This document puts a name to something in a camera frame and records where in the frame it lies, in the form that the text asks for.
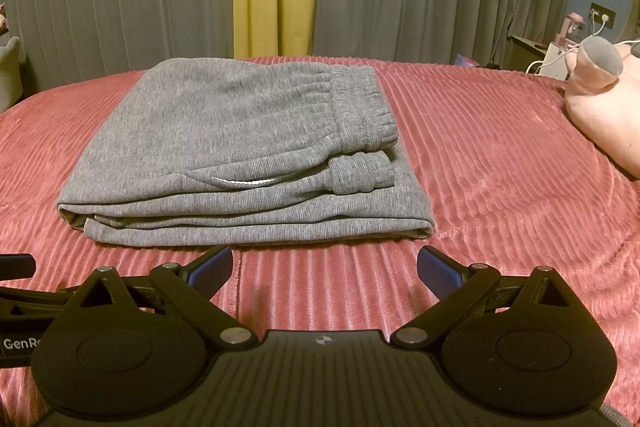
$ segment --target pillow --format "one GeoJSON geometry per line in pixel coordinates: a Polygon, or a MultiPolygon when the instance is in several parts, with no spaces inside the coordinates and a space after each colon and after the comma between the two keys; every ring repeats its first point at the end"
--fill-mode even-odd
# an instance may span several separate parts
{"type": "Polygon", "coordinates": [[[9,109],[22,96],[18,51],[18,37],[11,37],[6,46],[0,46],[0,112],[9,109]]]}

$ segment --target plush toy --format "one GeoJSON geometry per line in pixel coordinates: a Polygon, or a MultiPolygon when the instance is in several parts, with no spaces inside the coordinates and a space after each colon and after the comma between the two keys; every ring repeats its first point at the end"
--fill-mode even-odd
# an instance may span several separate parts
{"type": "Polygon", "coordinates": [[[4,3],[2,3],[0,4],[0,35],[7,32],[6,13],[4,12],[4,3]]]}
{"type": "Polygon", "coordinates": [[[565,57],[569,118],[629,174],[640,178],[640,43],[584,39],[565,57]]]}

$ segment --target pink bedspread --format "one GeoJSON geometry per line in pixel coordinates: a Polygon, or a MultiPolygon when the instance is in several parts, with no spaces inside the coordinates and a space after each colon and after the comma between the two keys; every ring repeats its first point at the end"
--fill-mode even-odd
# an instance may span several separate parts
{"type": "MultiPolygon", "coordinates": [[[[266,58],[271,63],[284,58],[266,58]]],[[[640,222],[629,181],[562,115],[560,82],[455,66],[370,64],[394,108],[418,180],[433,200],[431,244],[463,264],[528,275],[551,264],[616,348],[607,402],[640,422],[640,222]]],[[[95,245],[54,202],[82,149],[135,84],[126,73],[42,92],[0,115],[0,252],[30,252],[31,280],[51,291],[94,267],[146,273],[187,250],[95,245]]],[[[422,241],[238,248],[232,279],[214,298],[249,327],[391,331],[434,303],[415,271],[422,241]]],[[[46,410],[27,369],[0,371],[4,424],[46,410]]]]}

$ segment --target white cable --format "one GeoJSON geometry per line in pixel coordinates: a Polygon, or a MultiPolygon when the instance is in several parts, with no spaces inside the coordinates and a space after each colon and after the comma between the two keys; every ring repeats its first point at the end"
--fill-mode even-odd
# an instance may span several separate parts
{"type": "Polygon", "coordinates": [[[640,42],[640,39],[636,39],[635,41],[622,41],[614,44],[614,46],[619,46],[620,44],[635,44],[636,42],[640,42]]]}
{"type": "Polygon", "coordinates": [[[532,63],[530,63],[529,67],[527,68],[527,71],[525,71],[525,73],[529,73],[529,70],[531,69],[531,67],[534,64],[544,64],[545,61],[544,60],[534,60],[532,63]]]}
{"type": "Polygon", "coordinates": [[[565,55],[568,55],[569,53],[573,52],[576,50],[576,48],[579,48],[580,44],[574,44],[573,46],[569,46],[567,48],[567,51],[565,51],[562,55],[558,55],[558,57],[556,57],[555,60],[552,60],[551,62],[548,62],[545,64],[544,60],[534,60],[532,63],[530,63],[529,67],[527,68],[527,71],[525,71],[525,73],[529,73],[529,70],[531,69],[531,67],[534,64],[542,64],[542,66],[550,66],[551,64],[555,64],[558,60],[560,60],[562,57],[564,57],[565,55]]]}
{"type": "Polygon", "coordinates": [[[598,31],[596,31],[596,32],[592,35],[592,37],[595,37],[596,35],[599,35],[599,34],[600,34],[600,32],[604,29],[604,25],[605,25],[605,24],[606,24],[606,22],[603,22],[603,23],[602,23],[602,26],[600,26],[600,29],[599,29],[598,31]]]}

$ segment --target electrical outlet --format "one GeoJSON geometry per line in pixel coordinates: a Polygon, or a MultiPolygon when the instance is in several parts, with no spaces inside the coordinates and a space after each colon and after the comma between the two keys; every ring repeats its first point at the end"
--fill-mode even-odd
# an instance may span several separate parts
{"type": "Polygon", "coordinates": [[[597,12],[598,14],[594,17],[594,20],[597,24],[602,24],[602,15],[607,14],[609,16],[609,20],[605,24],[607,28],[613,28],[613,24],[616,21],[616,13],[609,8],[605,8],[601,4],[596,4],[594,2],[591,3],[591,9],[589,10],[589,19],[591,19],[591,15],[593,12],[597,12]]]}

